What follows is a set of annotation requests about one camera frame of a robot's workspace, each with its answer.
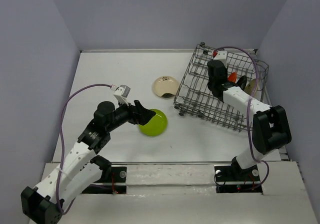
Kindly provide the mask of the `orange plate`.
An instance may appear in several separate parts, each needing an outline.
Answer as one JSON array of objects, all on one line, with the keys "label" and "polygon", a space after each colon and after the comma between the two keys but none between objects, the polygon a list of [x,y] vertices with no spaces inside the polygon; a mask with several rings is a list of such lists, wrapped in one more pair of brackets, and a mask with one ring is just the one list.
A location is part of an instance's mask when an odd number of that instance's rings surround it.
[{"label": "orange plate", "polygon": [[232,72],[228,77],[228,81],[235,83],[236,80],[237,80],[237,73],[236,72]]}]

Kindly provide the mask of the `black plate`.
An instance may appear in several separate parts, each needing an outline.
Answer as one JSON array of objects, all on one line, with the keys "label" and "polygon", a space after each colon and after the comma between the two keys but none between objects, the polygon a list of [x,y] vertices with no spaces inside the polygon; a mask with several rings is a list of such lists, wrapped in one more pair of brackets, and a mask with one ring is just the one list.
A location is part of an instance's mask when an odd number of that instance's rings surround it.
[{"label": "black plate", "polygon": [[247,76],[241,76],[239,80],[236,82],[237,86],[239,86],[242,90],[246,88],[247,85]]}]

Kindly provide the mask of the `grey wire dish rack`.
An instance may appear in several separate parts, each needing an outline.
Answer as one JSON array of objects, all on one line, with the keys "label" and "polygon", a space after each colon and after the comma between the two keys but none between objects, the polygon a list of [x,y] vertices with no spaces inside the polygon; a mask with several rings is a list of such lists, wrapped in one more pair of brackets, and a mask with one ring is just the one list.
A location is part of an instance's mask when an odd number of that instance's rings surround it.
[{"label": "grey wire dish rack", "polygon": [[[213,59],[213,51],[214,48],[204,42],[197,44],[175,95],[174,108],[179,110],[180,116],[189,114],[235,131],[242,131],[247,127],[246,116],[221,102],[208,89],[207,63]],[[258,60],[253,50],[246,55],[237,49],[228,49],[227,57],[227,75],[236,72],[236,81],[241,76],[247,76],[247,84],[252,79],[257,79],[258,87],[254,96],[264,101],[269,65]]]}]

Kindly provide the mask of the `cream floral plate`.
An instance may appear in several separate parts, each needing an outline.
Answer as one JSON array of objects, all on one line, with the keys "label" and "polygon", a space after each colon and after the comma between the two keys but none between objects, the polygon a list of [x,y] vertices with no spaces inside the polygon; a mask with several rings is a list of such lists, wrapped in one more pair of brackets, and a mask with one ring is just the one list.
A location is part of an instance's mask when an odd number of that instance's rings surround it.
[{"label": "cream floral plate", "polygon": [[252,79],[247,86],[245,87],[244,91],[248,94],[251,95],[252,93],[255,95],[257,92],[257,87],[259,84],[256,86],[256,82],[258,82],[257,79]]}]

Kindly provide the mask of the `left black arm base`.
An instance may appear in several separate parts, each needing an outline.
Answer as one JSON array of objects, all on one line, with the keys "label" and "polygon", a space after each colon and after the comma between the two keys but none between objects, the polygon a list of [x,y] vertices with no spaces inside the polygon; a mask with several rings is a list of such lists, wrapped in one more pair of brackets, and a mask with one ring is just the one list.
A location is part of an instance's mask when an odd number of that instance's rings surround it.
[{"label": "left black arm base", "polygon": [[90,184],[82,194],[126,194],[127,167],[112,166],[101,178]]}]

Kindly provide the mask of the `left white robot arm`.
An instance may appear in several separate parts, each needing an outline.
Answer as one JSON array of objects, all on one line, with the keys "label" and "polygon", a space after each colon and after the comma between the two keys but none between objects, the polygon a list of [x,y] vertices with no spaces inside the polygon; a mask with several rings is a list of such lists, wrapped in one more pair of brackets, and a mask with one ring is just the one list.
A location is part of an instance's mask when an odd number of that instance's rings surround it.
[{"label": "left white robot arm", "polygon": [[79,136],[63,161],[35,187],[21,193],[22,211],[35,223],[58,223],[74,199],[95,181],[110,177],[112,164],[99,155],[110,141],[110,133],[125,123],[147,124],[155,111],[134,104],[98,104],[92,121]]}]

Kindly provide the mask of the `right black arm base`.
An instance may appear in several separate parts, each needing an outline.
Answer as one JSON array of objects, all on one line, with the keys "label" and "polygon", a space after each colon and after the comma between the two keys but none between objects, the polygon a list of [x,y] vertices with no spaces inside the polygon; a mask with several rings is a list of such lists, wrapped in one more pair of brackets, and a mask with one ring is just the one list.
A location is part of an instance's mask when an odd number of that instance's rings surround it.
[{"label": "right black arm base", "polygon": [[248,169],[241,169],[232,160],[229,165],[218,165],[214,167],[214,183],[217,193],[262,193],[261,178],[258,167],[254,166]]}]

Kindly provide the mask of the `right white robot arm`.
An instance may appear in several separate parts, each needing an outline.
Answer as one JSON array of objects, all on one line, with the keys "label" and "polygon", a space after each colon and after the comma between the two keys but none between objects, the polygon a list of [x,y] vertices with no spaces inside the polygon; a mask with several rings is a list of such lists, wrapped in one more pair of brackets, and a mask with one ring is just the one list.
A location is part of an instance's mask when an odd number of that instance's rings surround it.
[{"label": "right white robot arm", "polygon": [[246,115],[249,147],[232,160],[230,174],[236,180],[248,175],[248,168],[262,161],[270,152],[292,140],[285,109],[267,105],[253,98],[236,83],[228,80],[227,68],[220,60],[210,60],[208,88],[220,101]]}]

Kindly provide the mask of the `green plate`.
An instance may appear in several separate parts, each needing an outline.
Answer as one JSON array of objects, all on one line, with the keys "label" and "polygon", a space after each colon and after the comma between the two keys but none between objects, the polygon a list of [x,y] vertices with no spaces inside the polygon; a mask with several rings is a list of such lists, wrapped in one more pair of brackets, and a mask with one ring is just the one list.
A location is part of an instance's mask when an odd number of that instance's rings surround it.
[{"label": "green plate", "polygon": [[151,109],[155,112],[155,116],[146,124],[139,125],[139,130],[146,136],[158,136],[164,133],[168,125],[166,115],[159,109]]}]

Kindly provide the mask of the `cream plate with dark spot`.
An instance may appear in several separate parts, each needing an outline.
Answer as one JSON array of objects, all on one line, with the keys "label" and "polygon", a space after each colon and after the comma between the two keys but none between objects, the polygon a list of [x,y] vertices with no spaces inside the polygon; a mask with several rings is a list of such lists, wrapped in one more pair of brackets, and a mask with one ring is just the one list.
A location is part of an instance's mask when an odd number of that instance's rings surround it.
[{"label": "cream plate with dark spot", "polygon": [[152,90],[158,97],[167,99],[176,95],[179,85],[174,77],[161,76],[154,81]]}]

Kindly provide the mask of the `white foam strip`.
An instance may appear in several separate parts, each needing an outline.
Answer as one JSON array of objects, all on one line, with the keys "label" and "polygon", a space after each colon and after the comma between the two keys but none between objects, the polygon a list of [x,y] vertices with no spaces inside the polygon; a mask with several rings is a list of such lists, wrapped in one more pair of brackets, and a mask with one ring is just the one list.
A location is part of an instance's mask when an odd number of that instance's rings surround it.
[{"label": "white foam strip", "polygon": [[215,167],[205,164],[138,164],[127,167],[127,186],[215,185]]}]

